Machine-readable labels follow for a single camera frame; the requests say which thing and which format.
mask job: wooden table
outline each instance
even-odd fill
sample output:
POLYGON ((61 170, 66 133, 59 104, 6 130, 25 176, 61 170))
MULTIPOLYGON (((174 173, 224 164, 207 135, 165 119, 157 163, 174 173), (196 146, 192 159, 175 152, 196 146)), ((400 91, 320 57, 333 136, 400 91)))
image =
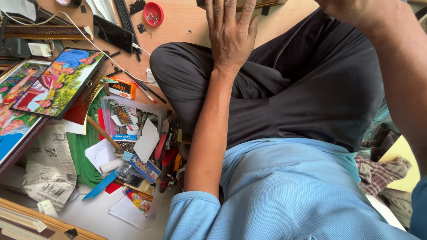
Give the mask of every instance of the wooden table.
MULTIPOLYGON (((126 0, 128 4, 132 4, 134 0, 126 0)), ((143 19, 142 11, 131 15, 132 23, 138 37, 140 46, 151 53, 159 45, 183 41, 195 43, 203 46, 210 46, 208 37, 208 26, 206 21, 206 13, 203 9, 196 6, 196 0, 155 0, 164 11, 164 21, 159 26, 150 26, 143 19), (137 25, 142 23, 148 32, 139 33, 137 25)), ((90 26, 93 31, 92 11, 89 5, 83 0, 82 5, 86 6, 87 13, 83 14, 80 8, 70 9, 64 8, 56 4, 53 0, 38 0, 39 5, 43 6, 47 11, 55 13, 57 11, 66 12, 71 19, 79 26, 90 26)), ((255 47, 279 36, 286 32, 292 26, 301 21, 304 17, 308 16, 318 5, 313 0, 289 0, 285 5, 273 6, 270 8, 268 16, 261 16, 261 9, 256 9, 254 15, 260 15, 258 22, 258 35, 255 42, 255 47)), ((120 25, 120 20, 116 12, 116 17, 120 25)), ((59 13, 59 17, 68 20, 66 16, 59 13)), ((87 41, 74 43, 72 41, 62 41, 65 47, 95 49, 95 47, 87 41)), ((110 53, 119 51, 118 48, 98 39, 94 39, 94 43, 102 50, 107 50, 110 53)), ((122 54, 114 57, 114 60, 122 67, 125 67, 135 77, 146 80, 146 69, 149 68, 149 56, 143 52, 141 54, 141 62, 138 62, 135 54, 131 55, 124 51, 122 54)), ((111 65, 111 60, 107 59, 104 63, 105 67, 108 66, 105 74, 114 72, 114 67, 111 65)), ((125 74, 121 73, 116 75, 123 80, 131 81, 125 74)), ((161 90, 157 87, 150 86, 162 97, 164 96, 161 90)), ((137 88, 136 101, 151 103, 146 95, 137 88)))

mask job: smartphone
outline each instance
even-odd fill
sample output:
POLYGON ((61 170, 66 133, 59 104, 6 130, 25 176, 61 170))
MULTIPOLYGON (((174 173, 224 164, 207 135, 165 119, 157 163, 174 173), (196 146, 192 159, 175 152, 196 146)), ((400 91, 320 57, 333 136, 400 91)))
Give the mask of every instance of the smartphone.
POLYGON ((132 43, 134 35, 132 32, 94 15, 95 37, 100 38, 128 53, 133 53, 132 43))

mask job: newspaper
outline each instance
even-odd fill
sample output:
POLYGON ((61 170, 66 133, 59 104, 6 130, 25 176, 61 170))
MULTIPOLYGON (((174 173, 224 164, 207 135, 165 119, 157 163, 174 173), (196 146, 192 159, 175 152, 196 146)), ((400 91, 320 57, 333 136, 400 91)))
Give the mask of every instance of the newspaper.
POLYGON ((76 186, 76 168, 71 158, 65 126, 49 125, 25 153, 24 191, 37 202, 49 199, 61 211, 76 186))

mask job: checkered cloth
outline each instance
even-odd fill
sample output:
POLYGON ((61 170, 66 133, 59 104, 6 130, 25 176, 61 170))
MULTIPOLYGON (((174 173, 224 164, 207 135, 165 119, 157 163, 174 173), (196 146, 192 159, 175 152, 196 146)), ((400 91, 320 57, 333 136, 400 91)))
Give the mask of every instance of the checkered cloth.
POLYGON ((394 180, 406 177, 412 164, 401 157, 390 162, 372 162, 371 160, 357 155, 355 158, 359 169, 359 187, 366 195, 376 196, 394 180))

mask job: phone charger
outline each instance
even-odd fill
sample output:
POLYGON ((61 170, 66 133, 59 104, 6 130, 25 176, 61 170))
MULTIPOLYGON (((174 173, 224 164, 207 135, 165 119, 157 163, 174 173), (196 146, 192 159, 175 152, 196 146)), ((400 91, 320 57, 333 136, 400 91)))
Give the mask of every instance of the phone charger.
POLYGON ((49 44, 46 43, 28 43, 29 50, 33 56, 51 57, 49 44))

